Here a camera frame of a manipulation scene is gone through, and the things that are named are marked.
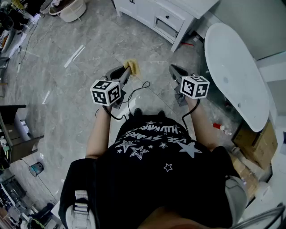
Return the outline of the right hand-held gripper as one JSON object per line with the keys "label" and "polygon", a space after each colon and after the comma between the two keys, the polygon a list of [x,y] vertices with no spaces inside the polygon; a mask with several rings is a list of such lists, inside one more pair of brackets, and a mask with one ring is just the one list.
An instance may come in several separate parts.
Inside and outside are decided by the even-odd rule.
{"label": "right hand-held gripper", "polygon": [[175,88],[175,99],[179,106],[187,105],[186,97],[191,99],[207,97],[210,82],[203,76],[195,76],[194,73],[174,64],[169,66],[169,72],[178,84]]}

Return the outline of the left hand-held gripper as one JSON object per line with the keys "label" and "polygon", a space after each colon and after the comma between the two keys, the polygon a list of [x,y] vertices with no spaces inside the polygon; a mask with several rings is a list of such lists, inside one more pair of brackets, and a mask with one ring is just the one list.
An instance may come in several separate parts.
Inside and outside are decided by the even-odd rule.
{"label": "left hand-held gripper", "polygon": [[96,80],[90,88],[93,103],[119,109],[126,94],[123,87],[130,75],[130,67],[119,66],[108,71],[103,79]]}

